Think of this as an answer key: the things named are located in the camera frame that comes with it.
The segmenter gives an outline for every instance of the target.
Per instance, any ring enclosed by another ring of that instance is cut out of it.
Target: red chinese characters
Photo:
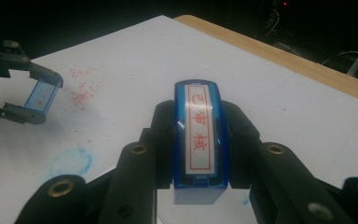
[[[186,171],[188,174],[212,174],[214,172],[210,102],[208,86],[186,86]]]

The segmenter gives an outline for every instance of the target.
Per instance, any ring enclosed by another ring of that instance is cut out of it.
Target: blue ink stain
[[[54,159],[50,166],[50,175],[83,175],[91,164],[92,156],[85,149],[68,149]]]
[[[244,198],[242,200],[242,205],[248,205],[251,201],[249,200],[249,198]]]

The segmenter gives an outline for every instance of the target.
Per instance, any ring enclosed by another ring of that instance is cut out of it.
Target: dark background
[[[325,65],[343,73],[358,56],[335,57],[358,51],[358,0],[0,1],[0,37],[19,41],[33,59],[159,15],[185,14],[316,63],[330,59]]]

